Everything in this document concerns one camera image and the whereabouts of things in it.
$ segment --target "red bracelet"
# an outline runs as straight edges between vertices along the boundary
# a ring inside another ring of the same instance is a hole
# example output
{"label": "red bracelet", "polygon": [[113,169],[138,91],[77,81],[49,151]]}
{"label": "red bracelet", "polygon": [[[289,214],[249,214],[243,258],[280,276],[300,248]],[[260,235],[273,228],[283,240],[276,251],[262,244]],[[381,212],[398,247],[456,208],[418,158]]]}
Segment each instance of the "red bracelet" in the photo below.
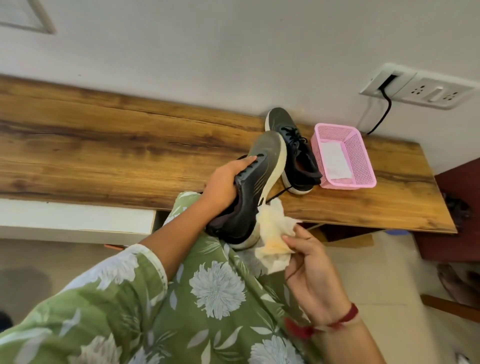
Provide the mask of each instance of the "red bracelet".
{"label": "red bracelet", "polygon": [[299,326],[295,321],[286,317],[285,318],[285,327],[287,328],[288,332],[297,338],[301,339],[309,339],[312,337],[313,334],[316,332],[324,332],[324,331],[335,331],[341,329],[345,324],[351,323],[354,321],[355,318],[358,317],[359,309],[356,307],[354,303],[350,307],[350,310],[347,312],[345,316],[343,316],[338,321],[325,325],[325,326]]}

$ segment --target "sleeve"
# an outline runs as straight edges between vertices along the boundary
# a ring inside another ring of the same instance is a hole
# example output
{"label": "sleeve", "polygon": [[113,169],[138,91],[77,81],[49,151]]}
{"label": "sleeve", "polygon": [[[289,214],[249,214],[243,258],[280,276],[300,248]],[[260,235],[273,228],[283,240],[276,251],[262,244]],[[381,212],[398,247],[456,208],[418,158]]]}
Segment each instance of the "sleeve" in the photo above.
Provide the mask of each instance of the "sleeve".
{"label": "sleeve", "polygon": [[167,294],[155,254],[136,244],[70,282],[0,334],[5,363],[126,363],[149,356],[153,321]]}

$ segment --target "crumpled wet wipe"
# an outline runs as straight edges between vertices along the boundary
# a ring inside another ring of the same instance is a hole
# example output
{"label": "crumpled wet wipe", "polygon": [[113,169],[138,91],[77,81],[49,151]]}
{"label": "crumpled wet wipe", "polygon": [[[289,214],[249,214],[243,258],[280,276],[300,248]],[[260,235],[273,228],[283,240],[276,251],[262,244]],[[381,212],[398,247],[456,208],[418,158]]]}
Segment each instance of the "crumpled wet wipe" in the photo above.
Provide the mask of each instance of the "crumpled wet wipe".
{"label": "crumpled wet wipe", "polygon": [[270,205],[258,207],[257,222],[264,246],[255,249],[255,256],[267,268],[267,274],[284,270],[294,251],[283,241],[282,235],[295,236],[293,228],[301,220],[285,216],[282,202],[275,198]]}

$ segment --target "maroon furniture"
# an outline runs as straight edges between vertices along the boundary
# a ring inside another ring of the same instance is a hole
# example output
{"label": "maroon furniture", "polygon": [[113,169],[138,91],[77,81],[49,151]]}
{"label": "maroon furniture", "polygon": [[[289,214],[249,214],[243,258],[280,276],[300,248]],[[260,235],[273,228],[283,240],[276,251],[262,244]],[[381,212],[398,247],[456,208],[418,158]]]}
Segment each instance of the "maroon furniture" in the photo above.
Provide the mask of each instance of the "maroon furniture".
{"label": "maroon furniture", "polygon": [[472,217],[457,235],[415,232],[423,259],[440,262],[480,262],[480,158],[435,176],[442,191],[468,203]]}

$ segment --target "power cord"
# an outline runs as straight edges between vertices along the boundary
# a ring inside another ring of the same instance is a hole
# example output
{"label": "power cord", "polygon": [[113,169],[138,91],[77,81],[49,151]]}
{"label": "power cord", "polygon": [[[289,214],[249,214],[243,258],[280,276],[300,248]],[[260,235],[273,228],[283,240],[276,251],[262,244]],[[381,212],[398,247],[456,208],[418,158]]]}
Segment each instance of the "power cord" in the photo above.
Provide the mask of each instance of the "power cord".
{"label": "power cord", "polygon": [[378,125],[380,125],[382,123],[382,121],[384,121],[385,117],[387,116],[388,112],[390,111],[390,109],[392,108],[392,100],[390,100],[390,98],[387,96],[387,94],[385,93],[385,87],[387,85],[382,85],[381,87],[379,87],[379,90],[380,92],[382,93],[383,97],[385,98],[385,100],[387,100],[388,102],[388,107],[387,107],[387,110],[385,111],[385,114],[382,116],[382,118],[380,119],[380,121],[377,123],[377,125],[375,125],[373,127],[372,130],[370,130],[367,135],[370,135],[371,133],[373,133],[375,131],[376,128],[378,128]]}

